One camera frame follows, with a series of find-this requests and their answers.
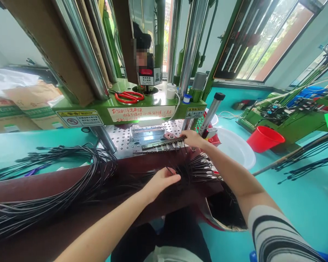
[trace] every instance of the white spool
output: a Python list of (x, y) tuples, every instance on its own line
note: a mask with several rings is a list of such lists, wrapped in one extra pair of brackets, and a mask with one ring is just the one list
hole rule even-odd
[(176, 93), (176, 89), (167, 88), (167, 99), (174, 99), (175, 93)]
[(172, 84), (172, 83), (167, 83), (167, 88), (172, 88), (172, 89), (177, 90), (176, 85), (175, 84)]

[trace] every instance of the brown table surface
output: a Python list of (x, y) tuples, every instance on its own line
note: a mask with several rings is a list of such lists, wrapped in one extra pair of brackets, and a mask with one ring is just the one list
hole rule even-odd
[[(126, 178), (129, 173), (159, 169), (171, 166), (172, 163), (179, 164), (186, 157), (185, 154), (184, 151), (183, 154), (167, 152), (120, 159), (116, 175)], [(189, 157), (197, 154), (198, 151), (188, 150)], [(0, 182), (0, 202), (32, 200), (60, 193), (78, 181), (87, 169), (88, 166), (83, 166)], [(134, 225), (201, 202), (205, 197), (222, 190), (219, 182), (190, 184), (182, 189), (172, 186), (143, 210)], [(51, 262), (82, 232), (128, 197), (129, 194), (120, 195), (97, 205), (75, 208), (47, 225), (40, 225), (2, 240), (0, 261)]]

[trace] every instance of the red bucket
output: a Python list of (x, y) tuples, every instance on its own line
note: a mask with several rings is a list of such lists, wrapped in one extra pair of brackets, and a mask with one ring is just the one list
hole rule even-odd
[(280, 143), (284, 143), (284, 141), (284, 137), (273, 129), (258, 126), (247, 140), (247, 143), (254, 152), (263, 153)]

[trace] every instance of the perforated metal plate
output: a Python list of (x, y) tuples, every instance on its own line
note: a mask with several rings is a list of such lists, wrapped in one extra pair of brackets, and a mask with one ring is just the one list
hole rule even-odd
[[(174, 136), (178, 137), (181, 133), (182, 123), (183, 123), (182, 119), (165, 122), (164, 123), (166, 129), (165, 132), (166, 133), (170, 132)], [(160, 141), (160, 140), (150, 140), (150, 138), (148, 138), (149, 139), (148, 141), (142, 143), (134, 142), (132, 141), (133, 139), (131, 137), (131, 131), (129, 128), (123, 130), (115, 126), (106, 126), (106, 129), (115, 147), (117, 148), (115, 156), (118, 159), (132, 157), (133, 150), (135, 148), (141, 148), (143, 144)]]

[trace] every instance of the warning label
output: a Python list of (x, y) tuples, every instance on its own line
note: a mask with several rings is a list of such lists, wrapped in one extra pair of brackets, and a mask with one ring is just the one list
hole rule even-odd
[(56, 111), (68, 127), (102, 126), (102, 119), (96, 110)]
[(154, 86), (154, 77), (152, 76), (139, 76), (140, 85)]
[(189, 107), (186, 112), (187, 118), (201, 118), (204, 114), (205, 107)]

